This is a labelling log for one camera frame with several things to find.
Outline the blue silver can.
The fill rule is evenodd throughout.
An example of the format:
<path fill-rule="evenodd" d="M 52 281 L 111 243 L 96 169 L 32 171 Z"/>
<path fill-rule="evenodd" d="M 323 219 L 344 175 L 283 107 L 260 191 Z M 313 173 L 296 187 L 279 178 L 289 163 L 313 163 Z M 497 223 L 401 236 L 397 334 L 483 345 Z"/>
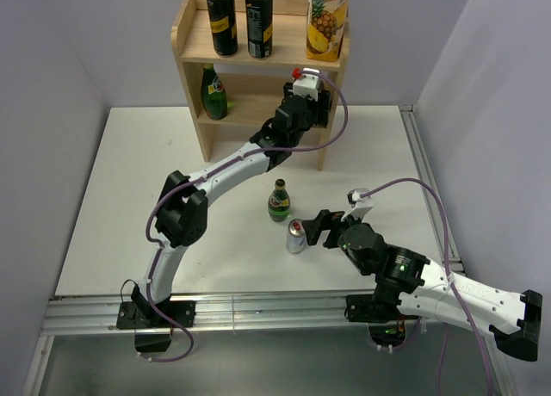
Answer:
<path fill-rule="evenodd" d="M 288 223 L 286 247 L 289 253 L 299 254 L 306 246 L 306 232 L 300 219 Z"/>

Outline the green glass bottle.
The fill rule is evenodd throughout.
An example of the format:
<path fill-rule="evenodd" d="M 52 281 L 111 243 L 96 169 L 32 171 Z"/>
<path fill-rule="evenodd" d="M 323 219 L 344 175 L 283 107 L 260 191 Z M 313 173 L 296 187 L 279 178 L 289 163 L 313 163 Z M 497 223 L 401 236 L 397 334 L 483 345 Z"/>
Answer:
<path fill-rule="evenodd" d="M 227 116 L 226 91 L 213 64 L 204 64 L 201 80 L 201 101 L 207 116 L 212 120 L 222 120 Z"/>
<path fill-rule="evenodd" d="M 268 199 L 269 217 L 274 222 L 283 222 L 290 214 L 290 197 L 286 190 L 286 182 L 283 179 L 275 181 L 275 187 Z"/>

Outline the dark grey can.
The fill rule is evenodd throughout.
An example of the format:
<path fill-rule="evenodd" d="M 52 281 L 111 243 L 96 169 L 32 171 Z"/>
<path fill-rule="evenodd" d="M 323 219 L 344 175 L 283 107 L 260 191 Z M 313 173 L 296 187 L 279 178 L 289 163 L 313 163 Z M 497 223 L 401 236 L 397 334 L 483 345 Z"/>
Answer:
<path fill-rule="evenodd" d="M 245 0 L 249 54 L 266 59 L 273 47 L 273 0 Z"/>

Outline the black yellow tall can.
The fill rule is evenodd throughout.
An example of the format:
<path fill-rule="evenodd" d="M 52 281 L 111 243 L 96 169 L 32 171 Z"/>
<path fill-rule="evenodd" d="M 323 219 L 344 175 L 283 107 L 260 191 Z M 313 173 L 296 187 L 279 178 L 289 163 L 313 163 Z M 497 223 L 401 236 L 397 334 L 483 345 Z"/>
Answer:
<path fill-rule="evenodd" d="M 215 52 L 234 55 L 238 51 L 235 0 L 207 0 L 207 12 Z"/>

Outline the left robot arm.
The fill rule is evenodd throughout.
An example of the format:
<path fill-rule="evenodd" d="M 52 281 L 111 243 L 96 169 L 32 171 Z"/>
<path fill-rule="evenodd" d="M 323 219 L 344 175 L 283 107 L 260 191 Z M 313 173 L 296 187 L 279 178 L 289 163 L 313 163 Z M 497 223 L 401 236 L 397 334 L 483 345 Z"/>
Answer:
<path fill-rule="evenodd" d="M 232 155 L 191 175 L 171 173 L 146 229 L 158 249 L 145 278 L 121 303 L 119 329 L 163 327 L 178 313 L 170 304 L 173 281 L 186 250 L 207 230 L 209 207 L 223 194 L 254 176 L 273 170 L 297 149 L 305 132 L 326 121 L 331 94 L 314 71 L 300 72 L 284 86 L 274 115 Z"/>

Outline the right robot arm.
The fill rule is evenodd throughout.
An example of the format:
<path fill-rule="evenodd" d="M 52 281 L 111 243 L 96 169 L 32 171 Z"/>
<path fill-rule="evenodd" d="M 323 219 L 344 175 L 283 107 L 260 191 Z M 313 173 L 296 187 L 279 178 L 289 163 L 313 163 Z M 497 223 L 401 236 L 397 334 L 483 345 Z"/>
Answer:
<path fill-rule="evenodd" d="M 346 298 L 350 322 L 383 324 L 399 316 L 434 319 L 491 337 L 497 348 L 525 362 L 538 358 L 542 295 L 507 292 L 446 272 L 415 251 L 387 243 L 370 224 L 344 212 L 322 210 L 302 223 L 308 245 L 321 233 L 326 249 L 339 249 L 362 276 L 373 276 L 371 294 Z"/>

